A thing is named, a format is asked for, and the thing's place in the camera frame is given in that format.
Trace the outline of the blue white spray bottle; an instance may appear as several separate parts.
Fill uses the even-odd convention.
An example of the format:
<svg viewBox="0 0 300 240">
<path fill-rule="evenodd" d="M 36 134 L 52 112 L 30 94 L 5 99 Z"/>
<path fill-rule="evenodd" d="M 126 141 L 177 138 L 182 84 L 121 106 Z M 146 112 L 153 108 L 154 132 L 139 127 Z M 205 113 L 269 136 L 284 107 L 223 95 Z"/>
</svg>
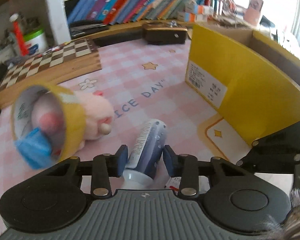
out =
<svg viewBox="0 0 300 240">
<path fill-rule="evenodd" d="M 144 124 L 123 171 L 122 189 L 143 190 L 153 184 L 166 138 L 163 121 L 151 119 Z"/>
</svg>

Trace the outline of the yellow tape roll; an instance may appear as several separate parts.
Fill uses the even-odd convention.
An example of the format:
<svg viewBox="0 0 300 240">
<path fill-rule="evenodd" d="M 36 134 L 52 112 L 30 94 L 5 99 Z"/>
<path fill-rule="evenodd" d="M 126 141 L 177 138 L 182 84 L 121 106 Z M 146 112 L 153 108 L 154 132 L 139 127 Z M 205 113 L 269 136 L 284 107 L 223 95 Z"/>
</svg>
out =
<svg viewBox="0 0 300 240">
<path fill-rule="evenodd" d="M 12 105 L 11 127 L 14 142 L 27 136 L 34 129 L 31 122 L 34 103 L 46 93 L 52 93 L 56 97 L 65 121 L 65 129 L 56 138 L 44 133 L 52 146 L 52 165 L 54 165 L 74 155 L 84 137 L 85 111 L 73 91 L 47 83 L 27 86 Z"/>
</svg>

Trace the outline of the pink plush toy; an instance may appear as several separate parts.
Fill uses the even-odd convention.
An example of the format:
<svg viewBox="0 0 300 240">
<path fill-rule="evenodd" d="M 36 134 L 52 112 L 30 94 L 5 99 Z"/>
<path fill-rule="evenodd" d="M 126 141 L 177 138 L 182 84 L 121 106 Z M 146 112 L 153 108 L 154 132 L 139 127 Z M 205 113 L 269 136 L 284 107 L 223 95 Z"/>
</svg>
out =
<svg viewBox="0 0 300 240">
<path fill-rule="evenodd" d="M 114 110 L 101 91 L 93 93 L 74 91 L 74 94 L 85 111 L 86 127 L 83 140 L 78 147 L 81 150 L 87 140 L 97 140 L 111 132 Z M 38 127 L 53 138 L 62 134 L 65 129 L 63 111 L 52 93 L 40 96 L 34 103 L 31 122 L 33 128 Z"/>
</svg>

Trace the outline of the yellow cardboard box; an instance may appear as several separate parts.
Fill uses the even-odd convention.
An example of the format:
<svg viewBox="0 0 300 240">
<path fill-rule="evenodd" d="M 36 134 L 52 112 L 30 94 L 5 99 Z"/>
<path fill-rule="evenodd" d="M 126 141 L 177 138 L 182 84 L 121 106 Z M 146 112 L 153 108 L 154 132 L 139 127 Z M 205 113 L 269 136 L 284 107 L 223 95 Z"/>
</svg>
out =
<svg viewBox="0 0 300 240">
<path fill-rule="evenodd" d="M 185 81 L 247 143 L 300 121 L 300 60 L 259 31 L 194 25 Z"/>
</svg>

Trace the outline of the pink checkered table mat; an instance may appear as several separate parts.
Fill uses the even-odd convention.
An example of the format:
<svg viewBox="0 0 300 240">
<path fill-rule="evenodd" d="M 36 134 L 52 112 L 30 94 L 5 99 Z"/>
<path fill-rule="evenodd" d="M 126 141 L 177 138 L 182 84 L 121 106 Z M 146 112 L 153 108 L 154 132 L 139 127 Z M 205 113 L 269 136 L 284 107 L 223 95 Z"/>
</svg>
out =
<svg viewBox="0 0 300 240">
<path fill-rule="evenodd" d="M 102 69 L 64 82 L 71 90 L 100 90 L 114 107 L 112 132 L 87 141 L 75 155 L 81 161 L 121 145 L 132 150 L 143 124 L 159 119 L 168 128 L 166 144 L 175 153 L 199 160 L 221 156 L 235 163 L 250 147 L 235 130 L 185 82 L 191 41 L 182 45 L 148 46 L 143 40 L 117 43 L 99 49 Z M 0 115 L 0 197 L 15 184 L 41 170 L 31 169 L 15 149 L 11 106 Z M 0 235 L 6 226 L 0 217 Z"/>
</svg>

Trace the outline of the wooden chessboard box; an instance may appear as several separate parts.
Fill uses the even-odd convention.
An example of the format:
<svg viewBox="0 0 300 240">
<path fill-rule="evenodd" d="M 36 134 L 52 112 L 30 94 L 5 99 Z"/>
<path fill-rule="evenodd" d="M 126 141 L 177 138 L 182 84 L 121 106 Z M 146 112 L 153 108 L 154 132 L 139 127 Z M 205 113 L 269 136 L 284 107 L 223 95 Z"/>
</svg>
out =
<svg viewBox="0 0 300 240">
<path fill-rule="evenodd" d="M 101 70 L 98 47 L 82 38 L 46 55 L 37 55 L 10 68 L 0 82 L 0 109 L 11 105 L 22 89 L 37 82 L 59 84 Z"/>
</svg>

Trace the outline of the black brown case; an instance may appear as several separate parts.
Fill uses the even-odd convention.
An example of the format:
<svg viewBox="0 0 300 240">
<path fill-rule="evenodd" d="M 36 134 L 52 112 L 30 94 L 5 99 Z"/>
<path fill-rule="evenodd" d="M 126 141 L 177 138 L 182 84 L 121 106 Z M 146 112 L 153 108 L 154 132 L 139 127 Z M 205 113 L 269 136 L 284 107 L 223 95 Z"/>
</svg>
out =
<svg viewBox="0 0 300 240">
<path fill-rule="evenodd" d="M 152 45 L 184 44 L 187 28 L 175 21 L 147 22 L 142 25 L 142 38 Z"/>
</svg>

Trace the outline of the white green-lidded jar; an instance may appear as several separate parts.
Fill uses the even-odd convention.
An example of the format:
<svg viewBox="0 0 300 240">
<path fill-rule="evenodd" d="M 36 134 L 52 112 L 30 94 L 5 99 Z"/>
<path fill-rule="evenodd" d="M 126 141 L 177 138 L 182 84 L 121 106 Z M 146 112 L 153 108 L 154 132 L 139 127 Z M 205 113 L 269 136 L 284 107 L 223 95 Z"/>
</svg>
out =
<svg viewBox="0 0 300 240">
<path fill-rule="evenodd" d="M 48 49 L 47 39 L 43 28 L 38 27 L 24 35 L 26 48 L 29 56 L 41 54 Z"/>
</svg>

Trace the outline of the red tassel ornament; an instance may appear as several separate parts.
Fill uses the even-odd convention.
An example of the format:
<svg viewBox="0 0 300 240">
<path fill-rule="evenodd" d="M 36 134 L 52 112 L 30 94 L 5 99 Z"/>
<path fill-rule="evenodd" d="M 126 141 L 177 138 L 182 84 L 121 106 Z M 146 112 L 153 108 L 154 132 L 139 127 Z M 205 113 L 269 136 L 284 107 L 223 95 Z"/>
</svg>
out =
<svg viewBox="0 0 300 240">
<path fill-rule="evenodd" d="M 26 47 L 24 37 L 23 37 L 23 33 L 22 33 L 21 28 L 20 28 L 19 23 L 18 23 L 18 17 L 19 17 L 19 15 L 17 13 L 12 14 L 10 16 L 10 22 L 13 25 L 13 30 L 14 30 L 14 33 L 15 33 L 15 36 L 16 36 L 16 39 L 17 39 L 17 44 L 18 44 L 20 53 L 21 53 L 22 56 L 26 56 L 29 53 L 29 51 Z"/>
</svg>

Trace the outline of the row of leaning books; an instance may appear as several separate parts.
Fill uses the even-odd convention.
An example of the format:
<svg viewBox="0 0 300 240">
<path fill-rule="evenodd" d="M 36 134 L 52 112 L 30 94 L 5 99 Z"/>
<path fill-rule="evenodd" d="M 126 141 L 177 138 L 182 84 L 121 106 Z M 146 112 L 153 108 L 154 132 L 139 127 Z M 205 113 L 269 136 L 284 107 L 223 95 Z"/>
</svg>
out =
<svg viewBox="0 0 300 240">
<path fill-rule="evenodd" d="M 138 22 L 140 20 L 188 21 L 186 8 L 204 5 L 205 0 L 76 0 L 69 7 L 68 24 L 97 21 L 105 25 Z"/>
</svg>

